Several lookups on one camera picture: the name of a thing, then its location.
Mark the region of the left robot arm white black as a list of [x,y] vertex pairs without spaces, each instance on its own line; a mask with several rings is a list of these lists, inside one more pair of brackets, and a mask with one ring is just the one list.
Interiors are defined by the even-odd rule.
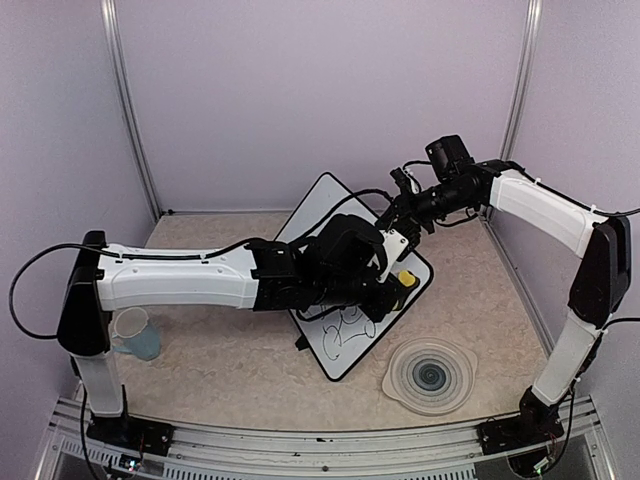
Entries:
[[134,249],[108,244],[101,231],[79,245],[57,329],[74,359],[90,411],[121,445],[140,434],[126,412],[111,352],[114,311],[156,305],[215,305],[256,312],[325,312],[355,306],[374,323],[404,308],[419,278],[397,269],[408,248],[397,233],[341,233],[241,240],[212,252]]

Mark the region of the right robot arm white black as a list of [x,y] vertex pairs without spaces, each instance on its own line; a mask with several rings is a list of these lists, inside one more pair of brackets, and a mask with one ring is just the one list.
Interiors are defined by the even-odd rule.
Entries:
[[572,258],[565,319],[547,362],[521,397],[516,416],[499,426],[523,444],[558,435],[560,404],[595,359],[631,284],[629,219],[581,204],[511,161],[464,158],[431,165],[438,181],[429,188],[419,187],[402,167],[392,170],[398,194],[382,215],[383,226],[418,234],[453,212],[493,210],[556,241]]

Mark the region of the white whiteboard black frame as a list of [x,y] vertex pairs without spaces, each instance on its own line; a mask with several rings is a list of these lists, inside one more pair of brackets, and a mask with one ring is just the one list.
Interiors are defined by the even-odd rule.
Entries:
[[[275,239],[289,242],[297,238],[350,193],[351,190],[332,173],[323,173],[294,209]],[[392,326],[408,314],[411,306],[434,279],[432,265],[417,252],[412,252],[392,268],[393,273],[402,270],[409,270],[418,277],[420,286],[412,292],[402,310],[389,313],[380,323],[372,322],[356,307],[331,313],[314,322],[303,322],[295,317],[294,311],[289,312],[300,336],[304,335],[308,339],[311,354],[329,380],[342,380]]]

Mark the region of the yellow black sponge eraser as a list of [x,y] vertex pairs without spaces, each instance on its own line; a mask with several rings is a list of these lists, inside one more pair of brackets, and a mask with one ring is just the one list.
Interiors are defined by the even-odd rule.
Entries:
[[399,282],[399,287],[393,310],[400,311],[404,308],[412,292],[420,286],[420,279],[409,270],[399,271],[396,279]]

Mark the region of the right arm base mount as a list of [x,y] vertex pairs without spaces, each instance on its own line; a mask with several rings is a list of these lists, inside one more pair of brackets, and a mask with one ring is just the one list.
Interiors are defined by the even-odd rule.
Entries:
[[482,422],[477,433],[483,454],[492,455],[544,443],[562,437],[565,431],[559,420],[536,426],[517,415]]

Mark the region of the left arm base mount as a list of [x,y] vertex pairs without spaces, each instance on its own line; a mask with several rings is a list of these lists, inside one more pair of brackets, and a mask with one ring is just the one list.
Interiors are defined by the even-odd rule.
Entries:
[[124,412],[119,417],[91,414],[87,436],[108,445],[166,457],[175,427],[169,423],[143,419]]

